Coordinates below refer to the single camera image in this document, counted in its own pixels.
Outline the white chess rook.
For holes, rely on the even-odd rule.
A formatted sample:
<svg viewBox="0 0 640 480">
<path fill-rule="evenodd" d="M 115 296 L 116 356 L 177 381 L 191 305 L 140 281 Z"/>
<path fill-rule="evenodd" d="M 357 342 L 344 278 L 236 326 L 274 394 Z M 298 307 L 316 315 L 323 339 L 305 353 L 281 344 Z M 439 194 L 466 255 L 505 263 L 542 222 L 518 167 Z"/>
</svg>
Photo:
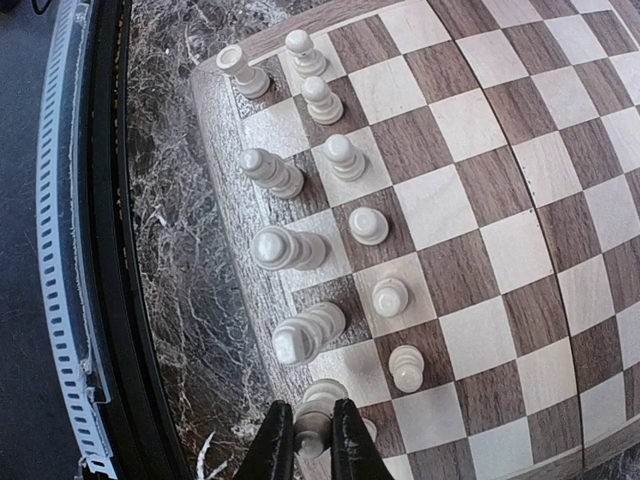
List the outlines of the white chess rook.
<svg viewBox="0 0 640 480">
<path fill-rule="evenodd" d="M 251 66 L 238 44 L 228 45 L 216 56 L 217 67 L 235 80 L 239 92 L 248 99 L 263 96 L 270 87 L 270 78 L 261 67 Z"/>
</svg>

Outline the white bishop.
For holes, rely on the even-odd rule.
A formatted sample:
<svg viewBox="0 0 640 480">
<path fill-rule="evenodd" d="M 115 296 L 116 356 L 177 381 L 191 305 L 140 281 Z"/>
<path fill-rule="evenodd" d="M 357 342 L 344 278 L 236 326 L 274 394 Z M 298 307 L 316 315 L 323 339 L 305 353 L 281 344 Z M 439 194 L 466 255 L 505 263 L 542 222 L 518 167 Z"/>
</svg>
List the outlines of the white bishop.
<svg viewBox="0 0 640 480">
<path fill-rule="evenodd" d="M 304 177 L 299 168 L 265 149 L 250 148 L 238 157 L 246 177 L 281 199 L 292 199 L 302 190 Z"/>
<path fill-rule="evenodd" d="M 347 389 L 334 379 L 312 383 L 294 414 L 294 450 L 301 459 L 314 459 L 331 445 L 335 402 L 348 397 Z"/>
</svg>

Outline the white chess pawn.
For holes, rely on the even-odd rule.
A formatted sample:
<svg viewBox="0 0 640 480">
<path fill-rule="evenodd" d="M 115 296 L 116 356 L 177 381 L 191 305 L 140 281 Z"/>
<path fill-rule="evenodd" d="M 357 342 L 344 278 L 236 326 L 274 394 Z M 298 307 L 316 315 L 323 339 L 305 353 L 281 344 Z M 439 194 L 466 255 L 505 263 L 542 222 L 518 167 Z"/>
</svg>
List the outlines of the white chess pawn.
<svg viewBox="0 0 640 480">
<path fill-rule="evenodd" d="M 324 54 L 315 47 L 310 35 L 296 29 L 289 32 L 285 38 L 285 46 L 292 57 L 295 71 L 302 77 L 320 76 L 327 68 Z"/>
</svg>

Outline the wooden chess board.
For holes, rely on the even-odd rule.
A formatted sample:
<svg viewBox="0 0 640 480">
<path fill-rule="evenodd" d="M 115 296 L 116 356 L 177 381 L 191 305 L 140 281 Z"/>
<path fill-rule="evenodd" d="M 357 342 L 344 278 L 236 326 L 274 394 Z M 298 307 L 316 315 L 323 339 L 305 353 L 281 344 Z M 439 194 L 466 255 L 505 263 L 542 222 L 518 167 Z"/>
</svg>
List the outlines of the wooden chess board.
<svg viewBox="0 0 640 480">
<path fill-rule="evenodd" d="M 344 113 L 316 123 L 285 46 L 306 31 Z M 639 13 L 628 1 L 334 1 L 239 45 L 270 78 L 248 99 L 216 58 L 191 76 L 247 310 L 277 397 L 340 382 L 398 479 L 566 479 L 639 442 Z M 365 155 L 339 180 L 334 134 Z M 299 168 L 281 199 L 238 164 L 261 148 Z M 379 210 L 380 244 L 349 215 Z M 316 269 L 268 271 L 267 226 L 320 235 Z M 374 286 L 409 291 L 379 316 Z M 319 302 L 344 332 L 284 366 L 272 335 Z M 403 393 L 392 351 L 424 380 Z"/>
</svg>

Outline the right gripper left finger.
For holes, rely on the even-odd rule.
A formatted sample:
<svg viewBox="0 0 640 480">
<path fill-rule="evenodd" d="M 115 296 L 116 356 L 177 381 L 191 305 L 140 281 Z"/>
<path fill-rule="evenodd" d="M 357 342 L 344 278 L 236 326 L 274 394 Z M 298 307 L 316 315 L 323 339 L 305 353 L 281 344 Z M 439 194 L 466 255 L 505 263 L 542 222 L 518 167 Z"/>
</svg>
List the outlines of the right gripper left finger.
<svg viewBox="0 0 640 480">
<path fill-rule="evenodd" d="M 285 401 L 274 401 L 239 467 L 239 478 L 291 480 L 293 471 L 292 408 Z"/>
</svg>

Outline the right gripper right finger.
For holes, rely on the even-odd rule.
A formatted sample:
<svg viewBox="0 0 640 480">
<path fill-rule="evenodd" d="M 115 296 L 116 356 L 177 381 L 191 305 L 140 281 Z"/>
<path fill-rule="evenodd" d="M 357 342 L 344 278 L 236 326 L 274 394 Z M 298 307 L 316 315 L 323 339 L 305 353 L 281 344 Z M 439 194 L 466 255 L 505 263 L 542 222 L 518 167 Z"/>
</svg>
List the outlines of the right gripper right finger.
<svg viewBox="0 0 640 480">
<path fill-rule="evenodd" d="M 385 466 L 351 399 L 335 402 L 332 418 L 331 478 L 374 480 L 393 476 Z"/>
</svg>

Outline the white chess queen piece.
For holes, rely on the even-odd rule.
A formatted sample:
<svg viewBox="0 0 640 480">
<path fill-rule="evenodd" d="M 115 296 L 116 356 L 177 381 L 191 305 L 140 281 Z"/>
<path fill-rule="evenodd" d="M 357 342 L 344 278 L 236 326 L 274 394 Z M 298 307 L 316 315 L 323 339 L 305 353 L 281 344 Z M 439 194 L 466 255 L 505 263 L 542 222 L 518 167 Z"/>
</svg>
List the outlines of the white chess queen piece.
<svg viewBox="0 0 640 480">
<path fill-rule="evenodd" d="M 289 367 L 308 364 L 345 328 L 346 316 L 339 306 L 316 303 L 276 327 L 272 335 L 276 360 Z"/>
</svg>

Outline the white chess king piece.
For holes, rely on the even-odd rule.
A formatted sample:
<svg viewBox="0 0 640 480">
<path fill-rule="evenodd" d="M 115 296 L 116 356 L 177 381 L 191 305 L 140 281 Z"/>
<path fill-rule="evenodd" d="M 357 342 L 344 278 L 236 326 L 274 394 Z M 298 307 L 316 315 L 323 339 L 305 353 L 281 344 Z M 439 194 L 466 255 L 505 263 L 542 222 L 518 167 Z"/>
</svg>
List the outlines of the white chess king piece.
<svg viewBox="0 0 640 480">
<path fill-rule="evenodd" d="M 267 226 L 253 237 L 250 253 L 255 263 L 268 271 L 306 271 L 316 269 L 324 263 L 328 247 L 316 233 Z"/>
</svg>

